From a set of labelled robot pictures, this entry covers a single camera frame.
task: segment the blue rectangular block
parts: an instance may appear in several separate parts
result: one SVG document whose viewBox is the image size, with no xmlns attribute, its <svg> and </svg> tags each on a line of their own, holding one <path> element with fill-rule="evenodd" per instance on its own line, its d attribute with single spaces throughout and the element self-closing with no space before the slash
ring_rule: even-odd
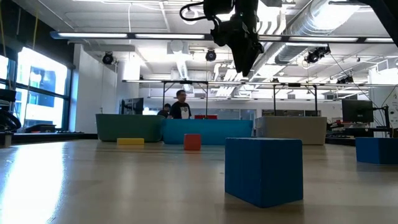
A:
<svg viewBox="0 0 398 224">
<path fill-rule="evenodd" d="M 302 200 L 301 140 L 227 138 L 225 192 L 261 208 Z"/>
<path fill-rule="evenodd" d="M 356 160 L 373 164 L 398 164 L 398 139 L 356 138 Z"/>
</svg>

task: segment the security camera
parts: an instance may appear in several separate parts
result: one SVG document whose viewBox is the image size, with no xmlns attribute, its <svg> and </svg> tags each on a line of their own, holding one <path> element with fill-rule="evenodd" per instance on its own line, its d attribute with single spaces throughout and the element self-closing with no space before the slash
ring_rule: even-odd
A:
<svg viewBox="0 0 398 224">
<path fill-rule="evenodd" d="M 330 47 L 317 47 L 315 50 L 308 52 L 308 55 L 304 58 L 307 63 L 317 63 L 325 55 L 330 54 Z"/>
<path fill-rule="evenodd" d="M 105 52 L 105 56 L 102 58 L 102 62 L 105 65 L 112 65 L 114 62 L 114 57 L 112 52 Z"/>
<path fill-rule="evenodd" d="M 217 58 L 217 54 L 214 51 L 214 49 L 208 49 L 206 53 L 206 61 L 208 62 L 214 62 Z"/>
</svg>

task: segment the man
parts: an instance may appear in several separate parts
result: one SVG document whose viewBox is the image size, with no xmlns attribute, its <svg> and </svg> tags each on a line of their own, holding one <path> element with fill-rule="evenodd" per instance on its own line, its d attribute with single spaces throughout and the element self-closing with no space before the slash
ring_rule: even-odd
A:
<svg viewBox="0 0 398 224">
<path fill-rule="evenodd" d="M 168 103 L 166 103 L 163 107 L 163 109 L 161 111 L 159 111 L 157 113 L 157 115 L 161 115 L 164 116 L 165 118 L 167 118 L 169 116 L 169 111 L 170 111 L 170 105 Z"/>
<path fill-rule="evenodd" d="M 177 92 L 178 101 L 173 104 L 170 109 L 169 118 L 173 119 L 189 119 L 191 115 L 191 109 L 188 103 L 185 102 L 187 99 L 187 94 L 185 90 L 179 90 Z"/>
</svg>

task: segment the blue partition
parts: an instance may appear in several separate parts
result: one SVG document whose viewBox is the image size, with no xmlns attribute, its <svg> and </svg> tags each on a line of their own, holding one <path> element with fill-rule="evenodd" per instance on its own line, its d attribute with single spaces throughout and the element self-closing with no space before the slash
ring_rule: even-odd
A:
<svg viewBox="0 0 398 224">
<path fill-rule="evenodd" d="M 226 138 L 250 138 L 253 121 L 217 119 L 165 119 L 165 144 L 183 144 L 185 134 L 201 134 L 202 145 L 225 145 Z"/>
</svg>

